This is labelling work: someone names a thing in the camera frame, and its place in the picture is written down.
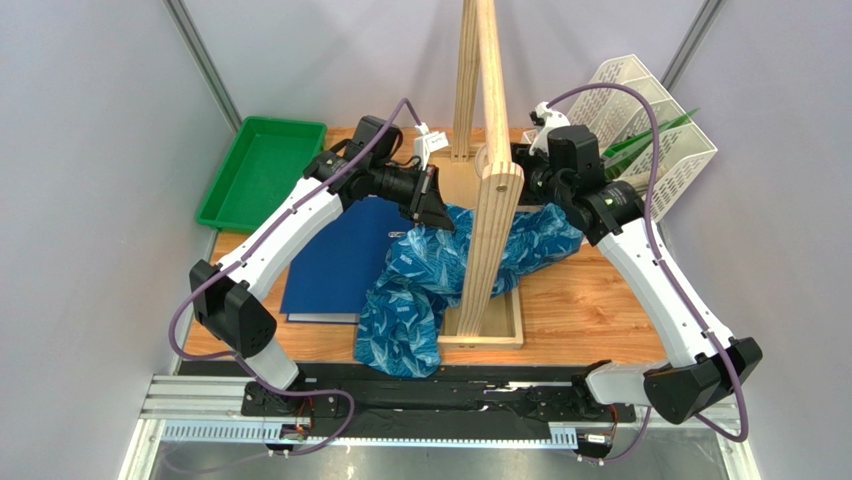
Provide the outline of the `blue patterned shorts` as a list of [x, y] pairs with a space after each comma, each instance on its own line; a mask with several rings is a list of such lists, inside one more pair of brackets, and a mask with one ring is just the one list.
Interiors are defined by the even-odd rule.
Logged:
[[[418, 225], [392, 243], [366, 293], [356, 361], [397, 378], [426, 378], [441, 366], [438, 337], [446, 311], [461, 303], [474, 225], [472, 210], [451, 205], [448, 212], [454, 231]], [[516, 214], [491, 294], [577, 253], [583, 240], [553, 204]]]

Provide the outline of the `wooden clothes hanger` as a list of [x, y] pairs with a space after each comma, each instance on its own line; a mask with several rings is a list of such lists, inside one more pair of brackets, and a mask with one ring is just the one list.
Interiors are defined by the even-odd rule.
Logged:
[[481, 178], [485, 172], [485, 169], [491, 164], [488, 156], [488, 148], [486, 145], [482, 145], [475, 154], [474, 157], [474, 167], [476, 174], [479, 178]]

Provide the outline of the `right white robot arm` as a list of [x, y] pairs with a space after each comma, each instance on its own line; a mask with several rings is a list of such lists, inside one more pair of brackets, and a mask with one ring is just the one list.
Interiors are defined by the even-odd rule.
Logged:
[[627, 282], [663, 344], [662, 362], [601, 361], [582, 380], [599, 404], [649, 406], [672, 424], [697, 418], [739, 392], [763, 358], [757, 341], [737, 338], [700, 299], [671, 260], [644, 202], [627, 182], [606, 178], [597, 137], [584, 125], [562, 126], [546, 147], [510, 147], [525, 176], [523, 205], [553, 204]]

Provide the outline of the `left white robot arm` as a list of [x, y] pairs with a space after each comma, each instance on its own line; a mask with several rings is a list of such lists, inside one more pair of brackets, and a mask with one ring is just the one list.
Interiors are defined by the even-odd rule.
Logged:
[[277, 322], [262, 302], [281, 272], [309, 241], [355, 202], [378, 197], [401, 215], [452, 231], [431, 155], [449, 145], [445, 133], [420, 124], [407, 163], [394, 161], [400, 129], [367, 115], [352, 137], [317, 154], [274, 213], [216, 264], [198, 261], [189, 272], [186, 306], [195, 320], [222, 341], [267, 386], [284, 391], [300, 369], [275, 338]]

